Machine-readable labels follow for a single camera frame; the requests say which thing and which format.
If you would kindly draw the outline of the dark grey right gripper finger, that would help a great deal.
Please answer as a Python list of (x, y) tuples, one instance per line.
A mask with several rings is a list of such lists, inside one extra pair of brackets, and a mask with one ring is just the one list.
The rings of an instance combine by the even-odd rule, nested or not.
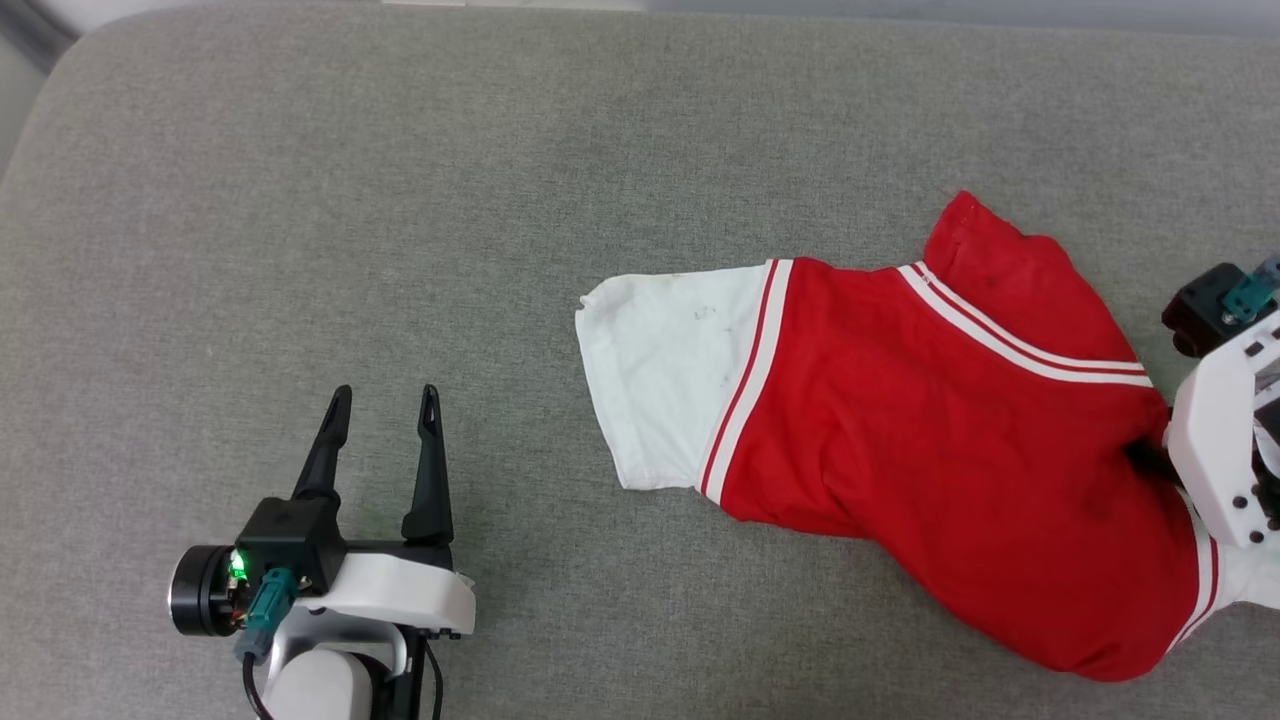
[(1169, 483), (1179, 482), (1169, 452), (1160, 443), (1149, 439), (1135, 441), (1128, 446), (1128, 457), (1137, 470), (1147, 475), (1162, 478)]

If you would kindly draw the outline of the red and white shirt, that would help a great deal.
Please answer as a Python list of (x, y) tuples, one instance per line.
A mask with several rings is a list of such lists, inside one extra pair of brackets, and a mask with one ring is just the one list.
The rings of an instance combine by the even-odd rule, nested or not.
[(1280, 611), (1280, 553), (1130, 462), (1170, 409), (1105, 302), (970, 193), (920, 261), (618, 275), (575, 329), (623, 488), (874, 541), (1047, 669), (1126, 682), (1226, 607)]

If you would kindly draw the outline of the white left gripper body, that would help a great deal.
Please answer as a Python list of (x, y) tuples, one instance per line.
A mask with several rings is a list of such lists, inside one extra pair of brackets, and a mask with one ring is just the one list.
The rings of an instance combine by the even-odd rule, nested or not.
[(454, 570), (390, 552), (349, 552), (329, 591), (302, 596), (300, 609), (471, 635), (477, 600), (474, 582)]

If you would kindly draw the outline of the grey fabric sofa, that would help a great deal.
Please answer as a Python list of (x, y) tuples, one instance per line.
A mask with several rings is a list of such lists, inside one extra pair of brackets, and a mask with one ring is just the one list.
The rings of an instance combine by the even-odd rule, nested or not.
[(477, 629), (445, 720), (1280, 720), (1280, 614), (1098, 684), (879, 548), (621, 489), (573, 332), (623, 273), (914, 260), (960, 190), (1160, 314), (1280, 251), (1280, 41), (920, 22), (210, 5), (58, 63), (0, 182), (0, 720), (251, 720), (172, 571), (351, 384), (343, 532), (396, 538), (442, 393)]

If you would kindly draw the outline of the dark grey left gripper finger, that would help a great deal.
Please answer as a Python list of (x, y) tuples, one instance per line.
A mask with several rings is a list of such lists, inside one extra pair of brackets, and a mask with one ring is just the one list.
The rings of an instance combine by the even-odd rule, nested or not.
[(411, 507), (402, 519), (402, 537), (410, 546), (448, 546), (454, 538), (440, 397), (425, 384), (419, 410), (419, 466)]
[(351, 386), (339, 386), (323, 423), (314, 438), (308, 456), (292, 492), (293, 500), (324, 498), (333, 503), (340, 502), (335, 491), (337, 460), (346, 446), (352, 409)]

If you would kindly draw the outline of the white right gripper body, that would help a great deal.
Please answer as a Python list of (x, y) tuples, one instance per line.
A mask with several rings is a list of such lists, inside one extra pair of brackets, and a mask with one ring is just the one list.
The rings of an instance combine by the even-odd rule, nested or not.
[(1215, 539), (1280, 550), (1280, 311), (1207, 354), (1180, 383), (1167, 454)]

